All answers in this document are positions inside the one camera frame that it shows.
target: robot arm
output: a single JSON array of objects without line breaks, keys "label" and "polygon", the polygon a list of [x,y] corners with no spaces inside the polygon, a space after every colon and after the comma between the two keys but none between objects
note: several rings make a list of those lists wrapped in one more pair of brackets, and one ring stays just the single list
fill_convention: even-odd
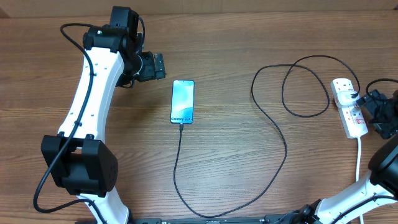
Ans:
[{"label": "robot arm", "polygon": [[377,207],[396,203],[398,196],[398,135],[372,157],[369,172],[341,193],[292,215],[289,223],[345,224]]},{"label": "robot arm", "polygon": [[[91,94],[66,153],[57,161],[51,175],[58,187],[69,194],[95,203],[106,223],[132,223],[129,209],[115,188],[118,160],[105,146],[105,124],[115,87],[135,81],[165,78],[162,54],[142,52],[144,34],[137,33],[138,14],[128,7],[113,7],[111,22],[103,27],[90,27],[83,46],[93,63],[95,74]],[[82,108],[90,81],[90,66],[84,58],[83,71],[75,98],[57,136],[44,136],[42,154],[49,166],[59,153]],[[74,153],[81,148],[81,154]],[[93,206],[86,202],[103,223]]]}]

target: black cable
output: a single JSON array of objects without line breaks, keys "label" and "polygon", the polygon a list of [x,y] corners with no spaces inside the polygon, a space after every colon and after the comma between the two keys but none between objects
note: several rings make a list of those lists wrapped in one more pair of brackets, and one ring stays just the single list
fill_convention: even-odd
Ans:
[{"label": "black cable", "polygon": [[304,57],[304,58],[300,58],[300,59],[298,59],[296,62],[294,62],[294,63],[290,66],[289,71],[287,71],[286,76],[285,76],[285,78],[284,78],[284,81],[283,81],[283,83],[282,83],[282,104],[284,105],[285,109],[286,109],[289,113],[291,113],[291,114],[294,115],[294,116],[298,116],[298,117],[300,117],[300,118],[312,118],[312,117],[318,116],[318,115],[322,114],[323,112],[325,112],[325,111],[329,108],[329,105],[330,105],[330,99],[329,99],[328,91],[326,90],[326,87],[324,86],[324,84],[322,83],[322,81],[320,80],[320,78],[318,77],[318,75],[317,75],[315,72],[312,72],[312,74],[317,78],[317,80],[319,81],[319,83],[321,84],[323,90],[324,90],[325,93],[326,93],[326,97],[328,98],[328,104],[327,104],[326,108],[323,109],[323,111],[321,111],[321,112],[319,112],[319,113],[316,113],[316,114],[313,114],[313,115],[300,115],[300,114],[294,113],[293,111],[289,110],[288,107],[287,107],[286,104],[285,104],[285,100],[284,100],[285,82],[286,82],[286,79],[287,79],[287,77],[289,76],[289,74],[290,74],[292,68],[295,67],[299,61],[304,60],[304,59],[306,59],[306,58],[312,58],[312,57],[325,57],[325,58],[330,58],[330,59],[333,59],[333,60],[336,60],[336,61],[342,63],[342,64],[343,64],[346,68],[348,68],[348,70],[353,74],[353,76],[354,76],[354,78],[355,78],[355,80],[356,80],[356,83],[358,84],[358,92],[357,92],[356,94],[353,94],[353,95],[352,95],[352,98],[356,98],[356,97],[359,95],[359,91],[361,90],[361,85],[359,84],[359,80],[358,80],[357,76],[355,75],[354,71],[353,71],[347,64],[345,64],[342,60],[340,60],[340,59],[338,59],[338,58],[335,58],[335,57],[332,57],[332,56],[328,56],[328,55],[311,55],[311,56],[307,56],[307,57]]},{"label": "black cable", "polygon": [[142,46],[144,46],[144,41],[145,41],[145,25],[144,25],[144,20],[141,17],[138,17],[138,19],[142,25],[142,38],[141,38],[141,46],[140,46],[140,50],[142,50]]},{"label": "black cable", "polygon": [[271,186],[271,184],[274,182],[274,180],[275,180],[275,178],[277,177],[279,171],[281,170],[282,166],[284,165],[285,160],[286,160],[286,157],[287,157],[287,143],[286,143],[285,137],[284,137],[284,135],[282,134],[282,131],[279,129],[278,125],[275,123],[275,121],[274,121],[274,120],[273,120],[273,119],[260,107],[260,105],[257,103],[257,101],[256,101],[256,99],[255,99],[255,97],[254,97],[254,92],[253,92],[254,81],[256,81],[257,75],[261,72],[261,70],[263,70],[263,69],[265,69],[265,68],[269,68],[269,67],[282,67],[282,66],[285,66],[285,67],[286,67],[286,66],[295,66],[295,67],[298,67],[298,68],[304,68],[304,69],[307,69],[308,71],[310,71],[311,73],[313,73],[314,75],[316,75],[314,71],[312,71],[311,69],[309,69],[309,68],[307,68],[307,67],[301,66],[301,65],[282,64],[282,65],[269,65],[269,66],[262,67],[262,68],[260,68],[260,70],[257,71],[256,75],[254,76],[253,81],[252,81],[252,84],[251,84],[251,96],[252,96],[252,99],[253,99],[254,103],[256,104],[256,106],[261,110],[261,112],[264,113],[264,114],[267,116],[267,118],[274,124],[274,126],[275,126],[276,129],[278,130],[280,136],[282,137],[284,146],[285,146],[285,156],[284,156],[284,159],[282,160],[282,162],[281,162],[281,164],[280,164],[278,170],[276,171],[275,175],[273,176],[273,178],[272,178],[271,181],[269,182],[268,186],[261,192],[261,194],[259,194],[257,197],[255,197],[254,199],[252,199],[252,200],[249,201],[248,203],[245,203],[244,205],[241,205],[241,206],[239,206],[239,207],[237,207],[237,208],[234,208],[234,209],[232,209],[232,210],[229,210],[229,211],[227,211],[227,212],[223,212],[223,213],[221,213],[221,214],[212,215],[212,216],[202,215],[202,214],[200,214],[200,213],[194,211],[194,210],[186,203],[186,201],[185,201],[185,200],[183,199],[183,197],[181,196],[180,191],[178,190],[178,187],[177,187],[177,183],[176,183],[176,181],[175,181],[175,172],[176,172],[176,170],[177,170],[178,157],[179,157],[179,155],[180,155],[181,138],[182,138],[182,130],[183,130],[183,125],[182,125],[182,124],[180,125],[180,140],[179,140],[179,142],[178,142],[177,158],[176,158],[176,160],[175,160],[174,172],[173,172],[174,187],[175,187],[175,190],[177,191],[177,194],[178,194],[178,196],[180,197],[182,203],[184,203],[184,205],[185,205],[191,212],[193,212],[194,214],[198,215],[199,217],[202,217],[202,218],[216,218],[216,217],[220,217],[220,216],[229,214],[229,213],[231,213],[231,212],[235,212],[235,211],[237,211],[237,210],[239,210],[239,209],[241,209],[241,208],[244,208],[244,207],[250,205],[251,203],[255,202],[257,199],[261,198],[261,197],[267,192],[268,188],[269,188],[269,187]]},{"label": "black cable", "polygon": [[348,209],[347,211],[345,211],[344,213],[340,214],[331,224],[336,224],[339,220],[341,220],[344,216],[348,215],[350,212],[356,210],[359,207],[362,207],[363,205],[366,205],[367,203],[371,202],[371,201],[376,201],[377,199],[391,199],[391,200],[397,200],[395,197],[392,196],[385,196],[385,195],[378,195],[378,196],[373,196],[371,198],[366,199],[365,201],[355,205],[354,207]]},{"label": "black cable", "polygon": [[40,191],[42,190],[42,187],[45,183],[45,181],[47,180],[47,177],[50,175],[52,169],[54,168],[55,164],[58,162],[58,160],[61,158],[62,155],[64,155],[64,152],[66,151],[69,142],[72,140],[72,137],[75,135],[77,128],[80,125],[80,121],[81,118],[83,117],[83,113],[85,111],[87,102],[88,102],[88,98],[90,97],[90,93],[91,93],[91,89],[93,87],[93,80],[94,80],[94,68],[93,68],[93,62],[91,61],[90,57],[88,56],[87,52],[84,50],[84,48],[82,46],[80,46],[76,41],[74,41],[72,38],[70,38],[64,31],[63,28],[65,27],[70,27],[70,26],[83,26],[83,27],[94,27],[93,25],[90,24],[80,24],[80,23],[70,23],[70,24],[64,24],[60,27],[60,31],[62,33],[62,35],[68,39],[74,46],[76,46],[81,52],[83,52],[83,54],[85,55],[88,65],[90,66],[90,81],[88,83],[88,87],[87,87],[87,93],[85,96],[85,99],[83,101],[83,104],[81,106],[79,115],[75,121],[75,126],[73,127],[71,133],[69,134],[68,139],[65,141],[65,144],[61,147],[61,150],[59,151],[59,153],[57,154],[57,156],[55,156],[54,160],[51,162],[51,164],[49,165],[49,168],[47,168],[47,171],[45,171],[42,180],[40,181],[40,183],[38,184],[36,191],[35,191],[35,195],[33,197],[33,206],[34,208],[41,213],[51,213],[51,212],[55,212],[58,210],[61,210],[63,208],[69,207],[71,205],[74,205],[76,203],[80,203],[80,202],[87,202],[89,203],[89,206],[93,206],[93,208],[95,209],[97,216],[99,217],[99,219],[101,220],[101,222],[106,223],[105,219],[103,218],[100,210],[98,209],[98,207],[95,205],[94,201],[90,200],[90,199],[78,199],[78,200],[74,200],[72,202],[68,202],[66,204],[57,206],[55,208],[51,208],[51,209],[44,209],[44,208],[40,208],[39,204],[37,203],[38,198],[39,198],[39,194]]},{"label": "black cable", "polygon": [[395,82],[395,83],[398,83],[398,80],[395,80],[395,79],[393,79],[393,78],[379,78],[379,79],[377,79],[377,80],[371,81],[371,82],[366,86],[366,89],[365,89],[366,94],[367,94],[370,98],[372,98],[374,101],[389,101],[389,99],[376,98],[376,97],[372,96],[372,94],[369,93],[369,87],[370,87],[371,85],[377,83],[377,82]]}]

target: power strip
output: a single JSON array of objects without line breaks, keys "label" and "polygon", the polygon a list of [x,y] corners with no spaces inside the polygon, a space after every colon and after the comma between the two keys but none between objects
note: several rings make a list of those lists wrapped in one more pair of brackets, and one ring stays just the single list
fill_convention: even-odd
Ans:
[{"label": "power strip", "polygon": [[[338,103],[337,94],[339,92],[354,91],[352,82],[347,78],[337,78],[331,82],[330,86],[336,103]],[[361,108],[356,102],[347,107],[338,107],[338,112],[347,138],[354,139],[368,133]]]}]

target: wooden table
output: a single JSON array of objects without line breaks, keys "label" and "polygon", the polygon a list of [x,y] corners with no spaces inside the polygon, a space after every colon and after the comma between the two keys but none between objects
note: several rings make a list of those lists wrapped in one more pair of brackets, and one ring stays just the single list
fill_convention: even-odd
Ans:
[{"label": "wooden table", "polygon": [[[195,122],[186,125],[177,182],[186,201],[214,215],[254,198],[268,184],[284,156],[272,123],[256,108],[250,86],[265,65],[300,57],[338,57],[364,87],[376,78],[396,78],[398,12],[275,12],[143,16],[146,49],[164,55],[167,78],[115,91],[106,125],[106,145],[119,161],[116,187],[136,218],[196,218],[178,198],[172,171],[178,125],[169,122],[172,82],[193,79]],[[56,134],[70,108],[83,56],[59,32],[67,22],[107,24],[109,17],[0,20],[0,222],[73,223],[92,219],[85,205],[41,214],[34,190],[47,166],[40,152],[44,134]],[[81,42],[84,29],[67,32]],[[316,71],[330,95],[334,78],[353,77],[326,58],[300,63]],[[280,126],[289,153],[268,192],[227,217],[286,213],[331,197],[354,182],[356,140],[346,139],[334,102],[322,115],[298,118],[280,99],[287,68],[264,70],[256,99]],[[387,95],[397,86],[375,85]],[[286,83],[290,109],[312,114],[326,96],[308,72],[294,69]],[[361,175],[385,143],[374,131],[363,138]],[[46,182],[39,198],[50,208],[75,199]],[[397,210],[382,207],[366,223],[397,223]]]}]

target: phone screen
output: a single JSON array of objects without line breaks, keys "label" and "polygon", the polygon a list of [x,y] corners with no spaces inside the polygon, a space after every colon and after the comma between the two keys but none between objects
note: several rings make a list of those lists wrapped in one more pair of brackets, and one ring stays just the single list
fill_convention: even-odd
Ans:
[{"label": "phone screen", "polygon": [[193,80],[174,80],[172,96],[171,123],[193,123],[193,93],[195,82]]}]

